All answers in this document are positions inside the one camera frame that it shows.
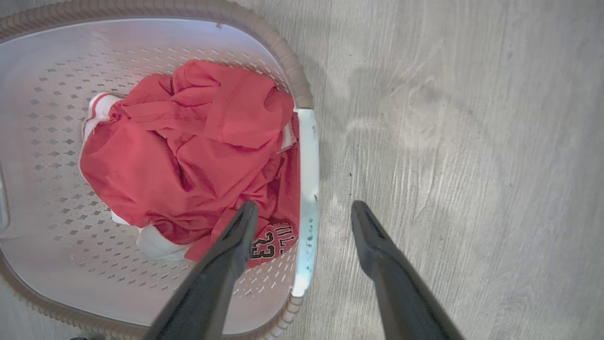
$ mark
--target basket handle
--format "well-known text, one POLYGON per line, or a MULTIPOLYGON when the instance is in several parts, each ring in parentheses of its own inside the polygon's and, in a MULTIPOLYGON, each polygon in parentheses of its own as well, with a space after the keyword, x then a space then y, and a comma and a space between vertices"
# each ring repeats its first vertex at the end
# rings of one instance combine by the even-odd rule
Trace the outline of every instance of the basket handle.
POLYGON ((300 123, 300 232, 292 296, 302 297, 315 267, 319 229, 319 138, 315 111, 297 109, 300 123))
POLYGON ((4 187, 4 177, 2 176, 2 166, 0 165, 0 232, 8 228, 9 222, 8 200, 6 197, 6 188, 4 187))

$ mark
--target wood grain floor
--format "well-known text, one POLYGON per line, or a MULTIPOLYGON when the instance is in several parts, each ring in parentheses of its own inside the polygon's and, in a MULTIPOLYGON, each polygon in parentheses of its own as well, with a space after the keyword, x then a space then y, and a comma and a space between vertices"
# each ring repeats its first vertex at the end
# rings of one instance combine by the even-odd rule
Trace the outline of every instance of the wood grain floor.
MULTIPOLYGON (((604 2, 239 2, 298 53, 320 123, 316 276, 283 339, 384 338, 355 199, 468 339, 604 339, 604 2)), ((80 334, 0 306, 2 340, 80 334)))

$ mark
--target clothing pile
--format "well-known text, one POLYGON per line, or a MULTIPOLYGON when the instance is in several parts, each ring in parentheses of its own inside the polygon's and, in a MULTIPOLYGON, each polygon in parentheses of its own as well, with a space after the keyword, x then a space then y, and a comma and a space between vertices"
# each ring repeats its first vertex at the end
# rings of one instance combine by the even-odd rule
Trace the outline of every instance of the clothing pile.
POLYGON ((192 60, 89 107, 80 170, 147 256, 198 261, 246 201, 259 207, 248 267, 297 241, 298 122, 272 79, 192 60))

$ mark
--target basket rim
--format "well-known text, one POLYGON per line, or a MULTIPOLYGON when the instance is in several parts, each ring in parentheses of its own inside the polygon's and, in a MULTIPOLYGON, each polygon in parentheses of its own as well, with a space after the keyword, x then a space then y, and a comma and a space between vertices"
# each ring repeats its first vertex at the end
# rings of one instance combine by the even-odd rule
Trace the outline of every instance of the basket rim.
MULTIPOLYGON (((51 28, 91 21, 128 18, 204 19, 227 24, 250 34, 273 54, 288 77, 297 108, 313 109, 303 67, 287 42, 261 16, 224 0, 70 0, 32 8, 0 19, 0 44, 51 28)), ((83 330, 118 339, 140 339, 147 327, 116 321, 50 301, 31 290, 4 260, 0 250, 0 282, 8 286, 18 300, 39 313, 80 327, 83 330)), ((257 330, 230 339, 253 340, 276 338, 293 322, 303 297, 291 294, 280 312, 257 330)))

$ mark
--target white trim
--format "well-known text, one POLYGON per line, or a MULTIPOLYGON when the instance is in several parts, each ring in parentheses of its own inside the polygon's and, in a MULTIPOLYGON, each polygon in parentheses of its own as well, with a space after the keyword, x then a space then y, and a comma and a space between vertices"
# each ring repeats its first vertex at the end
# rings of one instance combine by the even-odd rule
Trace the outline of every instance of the white trim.
POLYGON ((115 212, 113 212, 113 210, 111 210, 111 220, 113 222, 116 222, 116 223, 119 223, 119 224, 125 224, 126 226, 130 225, 130 223, 128 223, 123 218, 119 217, 115 212))
POLYGON ((283 152, 291 148, 291 146, 296 142, 297 140, 296 135, 294 134, 294 127, 292 126, 292 121, 290 120, 289 123, 283 128, 283 142, 281 143, 281 151, 279 152, 283 152))
POLYGON ((121 101, 120 98, 107 92, 99 92, 96 96, 92 97, 90 103, 88 103, 88 120, 84 123, 82 131, 82 144, 86 143, 90 133, 93 132, 94 128, 96 128, 100 122, 107 122, 110 119, 109 111, 119 101, 121 101), (100 96, 104 97, 98 101, 96 108, 93 108, 94 103, 100 96))
POLYGON ((192 245, 171 242, 151 224, 142 228, 137 238, 138 248, 154 260, 181 261, 192 245))

